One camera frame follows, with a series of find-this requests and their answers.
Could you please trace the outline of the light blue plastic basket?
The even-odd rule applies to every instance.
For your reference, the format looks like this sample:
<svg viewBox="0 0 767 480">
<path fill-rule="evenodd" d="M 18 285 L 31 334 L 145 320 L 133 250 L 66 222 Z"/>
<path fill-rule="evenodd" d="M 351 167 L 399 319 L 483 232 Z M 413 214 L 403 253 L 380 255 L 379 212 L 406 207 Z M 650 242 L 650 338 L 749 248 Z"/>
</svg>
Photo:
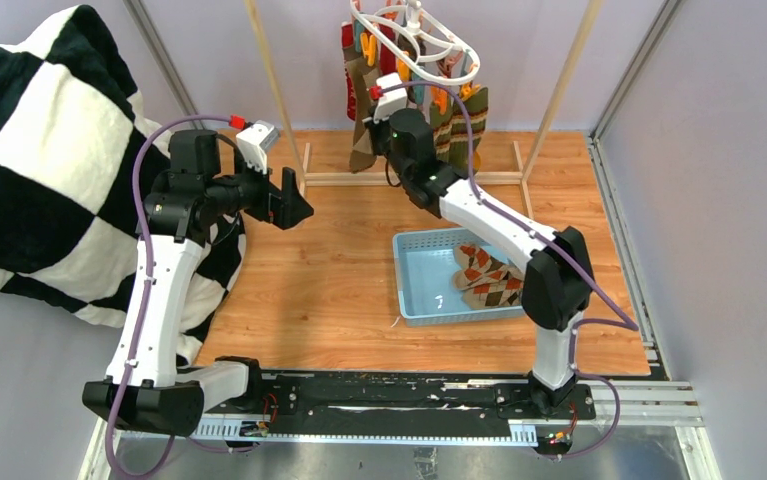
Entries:
<svg viewBox="0 0 767 480">
<path fill-rule="evenodd" d="M 397 296 L 402 321 L 409 327 L 522 317 L 520 306 L 475 309 L 463 300 L 454 275 L 462 268 L 455 248 L 475 244 L 494 258 L 507 257 L 465 228 L 444 228 L 396 234 L 392 239 Z"/>
</svg>

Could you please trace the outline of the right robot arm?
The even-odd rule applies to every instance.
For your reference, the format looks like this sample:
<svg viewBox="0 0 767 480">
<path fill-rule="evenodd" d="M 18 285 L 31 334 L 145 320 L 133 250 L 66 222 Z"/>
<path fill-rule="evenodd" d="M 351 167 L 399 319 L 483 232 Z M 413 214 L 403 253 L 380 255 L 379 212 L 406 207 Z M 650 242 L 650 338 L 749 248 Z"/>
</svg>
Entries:
<svg viewBox="0 0 767 480">
<path fill-rule="evenodd" d="M 589 306 L 593 269 L 585 239 L 554 230 L 498 203 L 466 170 L 439 159 L 433 130 L 417 110 L 400 109 L 363 125 L 373 153 L 386 158 L 410 201 L 477 235 L 517 267 L 521 307 L 536 326 L 536 360 L 528 373 L 532 408 L 555 417 L 570 403 L 578 376 L 573 329 Z"/>
</svg>

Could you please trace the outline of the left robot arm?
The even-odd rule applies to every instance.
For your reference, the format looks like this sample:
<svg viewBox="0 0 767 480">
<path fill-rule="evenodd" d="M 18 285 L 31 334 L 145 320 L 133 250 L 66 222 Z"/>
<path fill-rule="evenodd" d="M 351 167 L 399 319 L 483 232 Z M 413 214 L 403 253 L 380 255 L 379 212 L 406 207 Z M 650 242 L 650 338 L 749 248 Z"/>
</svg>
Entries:
<svg viewBox="0 0 767 480">
<path fill-rule="evenodd" d="M 178 373 L 176 340 L 185 293 L 217 223 L 245 212 L 282 230 L 314 213 L 299 192 L 295 172 L 284 168 L 281 186 L 269 180 L 267 153 L 278 130 L 257 121 L 235 136 L 234 172 L 220 172 L 212 130 L 171 136 L 170 168 L 143 203 L 149 237 L 137 245 L 133 288 L 121 343 L 104 379 L 85 384 L 82 403 L 121 430 L 191 435 L 204 412 L 229 401 L 242 413 L 257 411 L 265 386 L 257 361 L 225 357 Z"/>
</svg>

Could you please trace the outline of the argyle beige orange sock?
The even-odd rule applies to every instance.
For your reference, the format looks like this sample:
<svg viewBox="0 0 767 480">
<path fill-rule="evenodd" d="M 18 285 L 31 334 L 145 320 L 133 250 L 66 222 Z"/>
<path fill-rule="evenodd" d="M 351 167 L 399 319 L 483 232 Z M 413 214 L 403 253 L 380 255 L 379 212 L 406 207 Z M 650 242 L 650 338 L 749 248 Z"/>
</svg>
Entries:
<svg viewBox="0 0 767 480">
<path fill-rule="evenodd" d="M 454 260 L 459 270 L 453 275 L 453 284 L 459 290 L 467 290 L 485 284 L 505 280 L 523 280 L 523 273 L 488 253 L 476 244 L 460 244 L 453 248 Z"/>
</svg>

